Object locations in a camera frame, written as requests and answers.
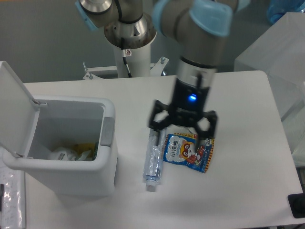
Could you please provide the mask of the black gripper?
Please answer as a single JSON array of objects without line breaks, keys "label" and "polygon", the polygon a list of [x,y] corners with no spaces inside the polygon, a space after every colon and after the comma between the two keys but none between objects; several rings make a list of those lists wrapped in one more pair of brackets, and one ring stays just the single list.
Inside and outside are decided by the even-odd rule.
[{"label": "black gripper", "polygon": [[[170,104],[163,104],[161,101],[155,100],[152,106],[148,127],[156,134],[156,143],[154,145],[159,145],[161,131],[170,125],[195,129],[197,133],[196,152],[203,140],[215,138],[218,121],[217,112],[214,110],[203,111],[209,91],[209,87],[198,88],[176,79]],[[167,112],[167,116],[157,119],[158,114],[164,111]],[[200,126],[202,119],[208,123],[205,129]]]}]

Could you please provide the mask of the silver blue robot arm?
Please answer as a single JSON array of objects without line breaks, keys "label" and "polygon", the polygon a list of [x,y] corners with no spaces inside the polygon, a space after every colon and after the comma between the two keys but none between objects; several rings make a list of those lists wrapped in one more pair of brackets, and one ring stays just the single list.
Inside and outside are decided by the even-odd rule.
[{"label": "silver blue robot arm", "polygon": [[136,53],[149,47],[157,33],[182,45],[172,100],[168,105],[155,101],[148,126],[157,134],[170,125],[191,127],[197,133],[197,144],[215,135],[217,114],[203,108],[233,14],[247,5],[246,0],[159,0],[148,15],[141,0],[75,2],[91,30],[104,29],[116,50],[121,78],[148,75],[150,56],[138,57]]}]

